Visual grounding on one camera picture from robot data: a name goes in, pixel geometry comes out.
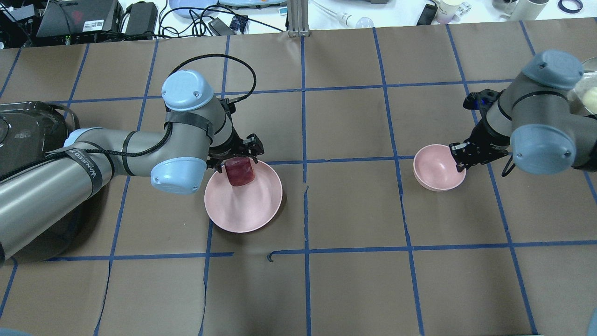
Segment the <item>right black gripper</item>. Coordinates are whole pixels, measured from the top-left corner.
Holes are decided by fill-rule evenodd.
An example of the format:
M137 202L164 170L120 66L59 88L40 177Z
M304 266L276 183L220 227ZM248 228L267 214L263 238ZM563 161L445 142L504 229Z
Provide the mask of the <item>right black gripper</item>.
M496 107L501 93L484 89L469 93L462 106L469 110L478 110L482 116L476 123L469 138L461 143L450 143L449 150L455 161L456 169L469 169L478 164L501 159L508 154L509 137L497 132L487 119L490 108Z

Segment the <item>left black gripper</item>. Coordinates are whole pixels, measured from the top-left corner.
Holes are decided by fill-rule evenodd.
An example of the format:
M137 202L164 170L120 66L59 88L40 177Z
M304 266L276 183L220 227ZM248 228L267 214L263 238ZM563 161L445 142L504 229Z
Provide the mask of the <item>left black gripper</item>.
M235 157L249 158L257 163L257 157L264 154L262 141L255 133L243 140L237 134L232 121L232 114L236 111L235 104L230 100L220 100L219 103L224 111L224 121L216 130L209 148L207 168L221 172L222 164Z

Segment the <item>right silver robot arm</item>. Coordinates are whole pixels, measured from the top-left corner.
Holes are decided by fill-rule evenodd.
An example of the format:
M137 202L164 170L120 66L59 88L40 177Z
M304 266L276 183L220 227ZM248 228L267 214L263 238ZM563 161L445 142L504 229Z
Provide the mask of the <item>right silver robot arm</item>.
M557 49L535 55L501 91L470 93L463 108L480 112L469 138L449 149L458 172L505 156L513 167L534 175L569 168L596 171L595 117L573 113L569 92L582 79L576 56Z

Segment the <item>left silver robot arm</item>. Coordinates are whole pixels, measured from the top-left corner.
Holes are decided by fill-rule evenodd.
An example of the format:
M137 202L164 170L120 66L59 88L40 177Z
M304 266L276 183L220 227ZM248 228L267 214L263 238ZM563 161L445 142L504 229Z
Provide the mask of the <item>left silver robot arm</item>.
M2 263L116 176L148 177L160 191L192 194L207 169L264 153L258 136L237 134L232 101L218 98L198 71L174 70L161 96L164 131L80 128L43 162L1 179Z

